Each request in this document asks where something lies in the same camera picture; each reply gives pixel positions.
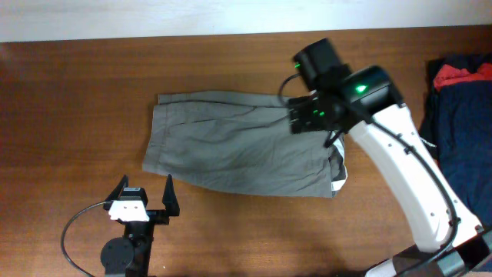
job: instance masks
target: dark blue cloth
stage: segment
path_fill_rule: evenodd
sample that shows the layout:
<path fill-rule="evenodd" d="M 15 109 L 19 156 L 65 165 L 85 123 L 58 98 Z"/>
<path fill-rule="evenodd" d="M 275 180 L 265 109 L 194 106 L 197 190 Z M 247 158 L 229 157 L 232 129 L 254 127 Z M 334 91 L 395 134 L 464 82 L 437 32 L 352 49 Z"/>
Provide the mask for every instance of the dark blue cloth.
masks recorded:
<path fill-rule="evenodd" d="M 443 88 L 437 110 L 440 168 L 464 204 L 492 227 L 492 82 Z M 492 262 L 480 270 L 492 272 Z"/>

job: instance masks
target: gray cloth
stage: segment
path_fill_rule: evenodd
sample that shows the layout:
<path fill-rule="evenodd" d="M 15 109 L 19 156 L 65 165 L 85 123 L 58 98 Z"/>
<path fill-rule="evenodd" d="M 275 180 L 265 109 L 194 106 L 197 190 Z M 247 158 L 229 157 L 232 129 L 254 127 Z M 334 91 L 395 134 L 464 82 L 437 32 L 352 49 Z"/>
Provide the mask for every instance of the gray cloth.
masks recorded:
<path fill-rule="evenodd" d="M 146 172 L 219 192 L 333 197 L 347 178 L 343 140 L 292 135 L 273 95 L 196 92 L 159 95 Z"/>

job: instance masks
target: clothing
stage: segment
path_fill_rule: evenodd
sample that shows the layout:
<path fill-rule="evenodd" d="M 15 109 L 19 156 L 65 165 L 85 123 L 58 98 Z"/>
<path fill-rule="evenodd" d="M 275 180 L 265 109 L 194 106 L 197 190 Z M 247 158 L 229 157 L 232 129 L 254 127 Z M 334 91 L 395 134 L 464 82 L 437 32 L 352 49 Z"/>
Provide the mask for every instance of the clothing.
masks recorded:
<path fill-rule="evenodd" d="M 159 95 L 143 164 L 192 185 L 249 195 L 333 197 L 347 178 L 343 139 L 292 135 L 276 96 Z"/>
<path fill-rule="evenodd" d="M 461 201 L 492 227 L 492 54 L 430 63 L 421 136 Z M 492 262 L 480 271 L 492 272 Z"/>

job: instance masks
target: brown table surface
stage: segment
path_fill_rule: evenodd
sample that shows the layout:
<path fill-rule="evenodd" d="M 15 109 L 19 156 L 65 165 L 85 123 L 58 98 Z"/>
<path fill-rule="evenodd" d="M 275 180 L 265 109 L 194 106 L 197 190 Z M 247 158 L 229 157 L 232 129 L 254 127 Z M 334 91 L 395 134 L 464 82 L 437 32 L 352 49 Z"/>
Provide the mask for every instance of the brown table surface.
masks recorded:
<path fill-rule="evenodd" d="M 294 73 L 293 54 L 323 37 L 352 69 L 387 69 L 417 125 L 426 61 L 492 49 L 490 26 L 0 44 L 0 275 L 79 276 L 60 250 L 63 226 L 124 174 L 145 187 L 150 209 L 162 207 L 165 177 L 141 170 L 158 94 L 274 94 Z M 296 80 L 286 94 L 306 90 Z M 155 229 L 149 272 L 329 273 L 364 269 L 412 245 L 389 188 L 350 139 L 346 163 L 335 199 L 229 195 L 176 181 L 181 216 Z M 96 209 L 72 225 L 66 246 L 103 275 L 101 248 L 122 233 Z"/>

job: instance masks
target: white wall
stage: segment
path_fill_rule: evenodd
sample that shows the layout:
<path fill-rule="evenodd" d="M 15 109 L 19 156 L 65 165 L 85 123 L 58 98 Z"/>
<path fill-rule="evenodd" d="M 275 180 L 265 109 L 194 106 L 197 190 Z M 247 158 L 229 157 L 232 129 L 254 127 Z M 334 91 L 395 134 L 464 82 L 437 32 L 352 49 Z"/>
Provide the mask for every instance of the white wall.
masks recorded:
<path fill-rule="evenodd" d="M 492 23 L 492 0 L 1 0 L 0 42 Z"/>

